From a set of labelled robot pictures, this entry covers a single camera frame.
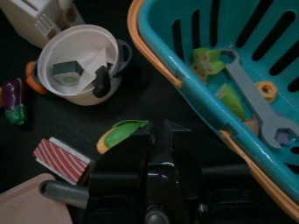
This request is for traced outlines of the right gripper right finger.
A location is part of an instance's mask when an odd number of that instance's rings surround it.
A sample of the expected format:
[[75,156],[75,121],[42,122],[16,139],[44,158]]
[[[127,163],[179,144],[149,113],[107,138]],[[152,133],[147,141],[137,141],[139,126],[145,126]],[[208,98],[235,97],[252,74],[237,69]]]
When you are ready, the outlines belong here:
[[188,224],[201,224],[201,216],[205,213],[207,205],[203,196],[201,168],[187,146],[187,136],[191,131],[180,124],[165,120],[163,133],[165,148],[172,155],[175,176],[189,219]]

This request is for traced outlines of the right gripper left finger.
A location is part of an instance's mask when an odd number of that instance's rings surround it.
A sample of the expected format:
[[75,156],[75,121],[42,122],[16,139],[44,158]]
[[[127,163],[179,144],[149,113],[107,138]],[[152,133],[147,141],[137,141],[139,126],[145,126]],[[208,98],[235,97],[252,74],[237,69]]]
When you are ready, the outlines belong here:
[[88,180],[83,224],[143,224],[148,154],[155,143],[148,123],[107,150]]

